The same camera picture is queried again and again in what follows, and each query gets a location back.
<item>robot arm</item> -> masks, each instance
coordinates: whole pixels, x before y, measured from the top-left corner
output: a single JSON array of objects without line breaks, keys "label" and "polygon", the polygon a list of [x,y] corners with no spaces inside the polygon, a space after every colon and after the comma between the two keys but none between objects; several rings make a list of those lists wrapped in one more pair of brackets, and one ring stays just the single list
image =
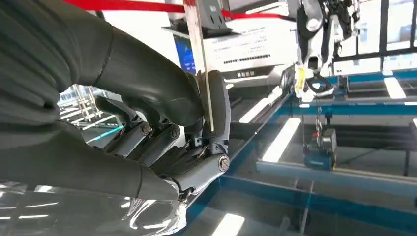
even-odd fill
[{"label": "robot arm", "polygon": [[[297,11],[298,62],[305,74],[309,74],[305,76],[305,83],[316,96],[332,94],[333,88],[320,72],[330,65],[335,45],[358,35],[359,13],[358,0],[301,1]],[[325,86],[314,88],[313,80],[319,80]],[[298,82],[304,85],[304,78]]]},{"label": "robot arm", "polygon": [[[0,22],[0,179],[176,200],[178,190],[198,193],[227,170],[230,106],[215,71],[209,76],[213,88],[221,88],[211,91],[219,98],[213,101],[217,128],[207,133],[198,129],[204,110],[196,82],[101,19],[59,0],[5,0]],[[93,149],[75,128],[57,121],[59,93],[72,84],[119,93],[186,131],[197,127],[193,131],[202,132],[204,149],[198,155],[184,152],[187,162],[170,163],[158,175],[152,166]]]}]

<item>transparent glass surface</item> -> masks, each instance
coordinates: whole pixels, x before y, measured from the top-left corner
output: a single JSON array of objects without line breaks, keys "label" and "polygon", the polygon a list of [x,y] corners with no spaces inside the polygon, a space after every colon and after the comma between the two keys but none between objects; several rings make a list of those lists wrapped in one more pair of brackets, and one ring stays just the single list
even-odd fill
[{"label": "transparent glass surface", "polygon": [[186,225],[178,201],[0,183],[0,236],[159,236]]},{"label": "transparent glass surface", "polygon": [[410,47],[412,13],[412,0],[389,1],[387,50]]},{"label": "transparent glass surface", "polygon": [[384,57],[384,70],[417,68],[417,53]]},{"label": "transparent glass surface", "polygon": [[334,74],[349,75],[380,71],[380,64],[379,58],[339,61],[334,63]]},{"label": "transparent glass surface", "polygon": [[347,40],[342,41],[340,44],[342,48],[340,50],[339,56],[346,57],[356,54],[356,37],[350,37]]},{"label": "transparent glass surface", "polygon": [[379,51],[381,1],[372,0],[360,5],[359,53]]}]

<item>blue metal frame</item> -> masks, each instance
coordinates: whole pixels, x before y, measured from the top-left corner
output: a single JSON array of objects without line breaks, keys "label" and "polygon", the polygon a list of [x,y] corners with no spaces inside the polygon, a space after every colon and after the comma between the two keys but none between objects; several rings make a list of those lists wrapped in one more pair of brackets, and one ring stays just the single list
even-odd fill
[{"label": "blue metal frame", "polygon": [[[359,74],[351,75],[350,81],[353,83],[381,81],[384,77],[382,73]],[[415,79],[417,78],[417,70],[393,71],[393,77],[399,80]],[[337,83],[337,77],[330,77],[329,79],[332,83]],[[334,115],[417,115],[417,109],[414,106],[405,105],[389,105],[389,109],[384,105],[355,106],[354,109],[351,106],[324,107],[322,113],[324,114],[326,112],[331,112]],[[304,108],[302,109],[302,113],[305,115],[315,114],[316,108]],[[300,115],[301,109],[294,106],[291,108],[290,106],[283,106],[268,122],[274,122],[283,114]],[[196,202],[189,207],[187,211],[187,227],[177,233],[177,235],[181,235],[182,232],[186,231],[221,188],[242,192],[266,200],[277,201],[297,208],[304,209],[308,207],[313,211],[337,214],[344,218],[417,235],[417,214],[401,212],[380,206],[359,204],[314,193],[307,193],[297,189],[289,189],[282,186],[274,186],[234,177],[233,175],[253,151],[254,146],[254,141],[250,141],[233,160],[228,172],[213,182]]]}]

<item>window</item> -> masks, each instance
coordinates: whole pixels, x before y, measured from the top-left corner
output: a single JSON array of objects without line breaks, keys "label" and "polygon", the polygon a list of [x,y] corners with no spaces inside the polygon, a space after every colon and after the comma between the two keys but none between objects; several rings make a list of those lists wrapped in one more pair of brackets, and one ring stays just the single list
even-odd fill
[{"label": "window", "polygon": [[380,71],[380,65],[381,60],[379,58],[339,61],[334,63],[334,75],[350,75]]},{"label": "window", "polygon": [[379,51],[379,34],[381,19],[381,1],[372,0],[360,5],[359,53],[373,53]]},{"label": "window", "polygon": [[417,68],[417,53],[384,57],[384,70]]},{"label": "window", "polygon": [[410,47],[413,0],[389,0],[387,50]]}]

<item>ceiling light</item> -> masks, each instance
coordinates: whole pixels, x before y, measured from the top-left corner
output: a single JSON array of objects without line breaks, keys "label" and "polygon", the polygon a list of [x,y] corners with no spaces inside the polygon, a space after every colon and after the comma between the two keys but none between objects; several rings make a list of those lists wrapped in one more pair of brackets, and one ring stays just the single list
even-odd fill
[{"label": "ceiling light", "polygon": [[299,118],[288,119],[281,131],[279,131],[279,134],[269,145],[262,160],[267,162],[278,162],[300,123],[301,119]]},{"label": "ceiling light", "polygon": [[384,78],[384,83],[392,99],[406,98],[400,83],[395,77]]},{"label": "ceiling light", "polygon": [[265,11],[274,7],[285,6],[284,2],[274,2],[265,6],[257,7],[251,10],[246,11],[247,14],[252,14],[260,11]]},{"label": "ceiling light", "polygon": [[244,221],[245,218],[241,216],[227,213],[211,236],[236,236]]}]

